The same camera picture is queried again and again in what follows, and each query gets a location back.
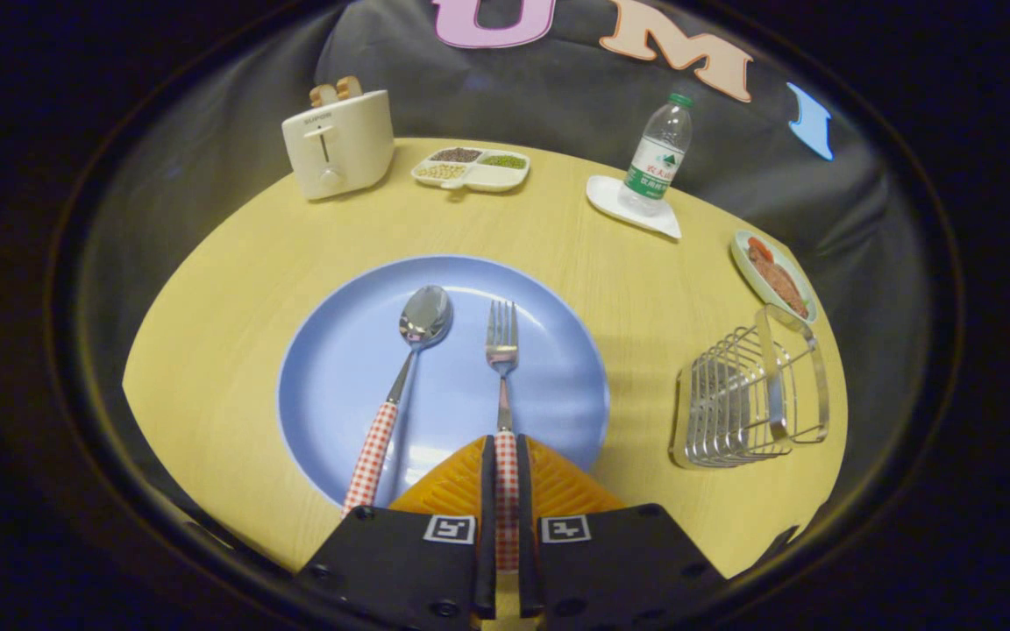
red gingham handle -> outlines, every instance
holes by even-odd
[[[341,506],[341,516],[348,515],[354,508],[373,506],[376,501],[376,485],[381,482],[381,465],[384,464],[384,452],[389,450],[389,438],[392,438],[392,428],[396,425],[396,406],[389,401],[381,405],[365,436],[365,447],[357,456],[357,466],[354,466],[354,477],[348,481],[348,493],[345,493],[345,503]]]
[[[497,456],[497,571],[516,571],[520,558],[521,484],[517,480],[516,435],[508,430],[494,436]]]

wooden table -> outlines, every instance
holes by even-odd
[[[495,195],[410,179],[418,161],[453,144],[524,152],[528,180]],[[685,235],[675,242],[593,208],[585,187],[596,175],[621,172],[508,144],[408,138],[396,140],[389,175],[369,190],[306,203],[285,177],[217,227],[145,316],[123,378],[145,439],[205,511],[297,570],[339,509],[298,469],[278,428],[289,341],[325,296],[369,269],[412,255],[485,256],[547,285],[600,348],[610,419],[594,478],[629,506],[668,508],[722,574],[746,569],[785,528],[803,530],[836,481],[847,403],[833,332],[821,313],[813,331],[829,379],[824,443],[734,469],[677,467],[667,448],[678,372],[762,306],[727,251],[736,230],[753,228],[670,191]],[[409,229],[409,219],[429,229]],[[515,581],[502,581],[502,610],[515,612],[510,588]]]

white toaster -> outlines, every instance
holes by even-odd
[[[309,200],[372,187],[389,171],[395,141],[388,90],[336,101],[283,121],[291,169]]]

wire rack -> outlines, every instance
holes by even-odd
[[[799,379],[803,366],[813,374]],[[669,452],[683,467],[777,458],[827,434],[828,387],[816,336],[773,304],[754,313],[753,327],[734,329],[678,377]]]

fork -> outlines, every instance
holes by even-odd
[[[502,378],[501,405],[497,409],[497,431],[513,431],[513,412],[508,405],[508,375],[518,359],[516,304],[494,300],[489,305],[486,328],[486,362]]]
[[[516,304],[494,300],[489,305],[486,327],[486,362],[501,376],[497,405],[497,434],[494,455],[497,458],[495,483],[497,495],[497,571],[516,571],[520,542],[521,487],[517,480],[516,435],[513,435],[513,411],[508,403],[508,375],[520,359],[516,327]]]

